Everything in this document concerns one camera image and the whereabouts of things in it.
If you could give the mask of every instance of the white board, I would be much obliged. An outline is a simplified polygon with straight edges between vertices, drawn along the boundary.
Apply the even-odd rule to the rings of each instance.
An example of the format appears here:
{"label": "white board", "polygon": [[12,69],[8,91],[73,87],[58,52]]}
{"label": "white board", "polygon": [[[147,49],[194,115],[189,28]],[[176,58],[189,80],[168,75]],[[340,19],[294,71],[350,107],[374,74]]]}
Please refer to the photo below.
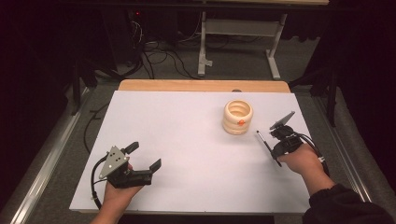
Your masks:
{"label": "white board", "polygon": [[[234,99],[249,102],[254,110],[243,135],[228,134],[221,126],[223,108]],[[309,207],[304,181],[285,164],[279,167],[256,133],[274,147],[278,140],[269,127],[291,111],[296,113],[288,125],[310,135],[292,93],[116,91],[70,209],[97,209],[91,200],[92,167],[112,146],[137,141],[140,148],[130,155],[135,170],[147,170],[159,158],[163,166],[128,212],[304,213]],[[101,201],[104,186],[95,186]]]}

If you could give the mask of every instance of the ring stacking toy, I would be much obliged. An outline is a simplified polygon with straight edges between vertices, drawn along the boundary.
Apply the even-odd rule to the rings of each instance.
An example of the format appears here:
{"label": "ring stacking toy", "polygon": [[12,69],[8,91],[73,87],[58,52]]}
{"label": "ring stacking toy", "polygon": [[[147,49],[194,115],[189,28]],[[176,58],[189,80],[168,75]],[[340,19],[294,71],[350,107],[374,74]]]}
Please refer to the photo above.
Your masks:
{"label": "ring stacking toy", "polygon": [[222,126],[227,133],[243,134],[248,131],[252,117],[253,108],[248,102],[233,100],[224,106]]}

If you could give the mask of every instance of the sleeve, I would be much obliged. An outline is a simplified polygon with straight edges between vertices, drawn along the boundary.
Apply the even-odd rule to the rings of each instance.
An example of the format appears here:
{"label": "sleeve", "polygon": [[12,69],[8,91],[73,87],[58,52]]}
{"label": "sleeve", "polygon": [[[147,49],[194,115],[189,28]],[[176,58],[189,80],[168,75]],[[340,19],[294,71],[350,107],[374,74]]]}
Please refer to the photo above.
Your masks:
{"label": "sleeve", "polygon": [[311,208],[303,216],[304,224],[394,224],[385,209],[374,203],[362,202],[355,191],[340,184],[313,194],[309,204]]}

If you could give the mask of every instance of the human hand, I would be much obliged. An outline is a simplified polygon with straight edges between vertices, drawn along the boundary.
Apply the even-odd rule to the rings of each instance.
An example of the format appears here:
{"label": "human hand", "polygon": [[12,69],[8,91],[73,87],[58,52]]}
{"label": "human hand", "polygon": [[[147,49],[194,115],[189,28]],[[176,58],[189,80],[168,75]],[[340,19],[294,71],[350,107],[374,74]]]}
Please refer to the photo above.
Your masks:
{"label": "human hand", "polygon": [[106,182],[105,198],[103,200],[103,205],[98,215],[91,222],[91,224],[118,223],[125,209],[131,203],[132,198],[142,188],[143,186],[131,187],[128,189],[116,189],[110,183]]}
{"label": "human hand", "polygon": [[307,143],[300,145],[294,152],[278,157],[277,160],[285,162],[293,172],[300,175],[323,171],[315,150]]}
{"label": "human hand", "polygon": [[303,177],[309,195],[335,185],[324,173],[315,150],[307,143],[300,145],[294,152],[278,157],[277,160],[285,162],[292,171]]}

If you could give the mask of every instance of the pen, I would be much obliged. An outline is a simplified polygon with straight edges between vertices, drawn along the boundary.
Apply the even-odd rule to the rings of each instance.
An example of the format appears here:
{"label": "pen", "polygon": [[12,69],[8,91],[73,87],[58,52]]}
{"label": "pen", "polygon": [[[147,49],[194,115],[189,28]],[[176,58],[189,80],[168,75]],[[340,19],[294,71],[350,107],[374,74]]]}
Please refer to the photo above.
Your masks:
{"label": "pen", "polygon": [[[271,150],[270,146],[268,146],[268,144],[267,144],[267,142],[265,141],[264,137],[262,137],[262,134],[261,134],[259,131],[257,131],[257,134],[260,136],[260,138],[262,139],[262,141],[264,142],[265,146],[268,148],[268,150],[270,151],[271,156],[272,156],[272,150]],[[280,164],[279,161],[276,161],[276,162],[277,162],[277,164],[278,164],[280,167],[282,167],[282,164]]]}

